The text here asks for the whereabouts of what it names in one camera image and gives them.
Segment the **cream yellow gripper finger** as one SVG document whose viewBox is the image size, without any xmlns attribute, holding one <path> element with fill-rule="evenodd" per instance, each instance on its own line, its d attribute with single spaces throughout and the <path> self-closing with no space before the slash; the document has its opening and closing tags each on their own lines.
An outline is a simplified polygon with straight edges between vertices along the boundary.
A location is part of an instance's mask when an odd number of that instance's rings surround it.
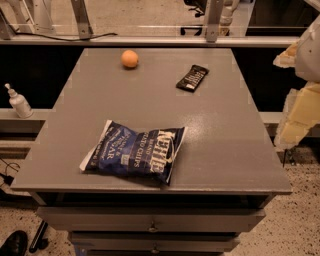
<svg viewBox="0 0 320 256">
<path fill-rule="evenodd" d="M 307 82 L 291 89 L 286 97 L 274 145 L 279 150 L 297 146 L 309 130 L 320 122 L 320 84 Z"/>
</svg>

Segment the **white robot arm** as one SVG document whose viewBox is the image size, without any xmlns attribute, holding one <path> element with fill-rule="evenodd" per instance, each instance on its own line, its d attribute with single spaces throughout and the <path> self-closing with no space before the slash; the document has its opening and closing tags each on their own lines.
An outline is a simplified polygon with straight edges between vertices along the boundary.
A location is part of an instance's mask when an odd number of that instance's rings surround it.
<svg viewBox="0 0 320 256">
<path fill-rule="evenodd" d="M 320 122 L 320 17 L 297 42 L 277 55 L 273 64 L 294 68 L 295 75 L 306 81 L 302 89 L 289 91 L 276 130 L 274 145 L 279 150 L 288 150 Z"/>
</svg>

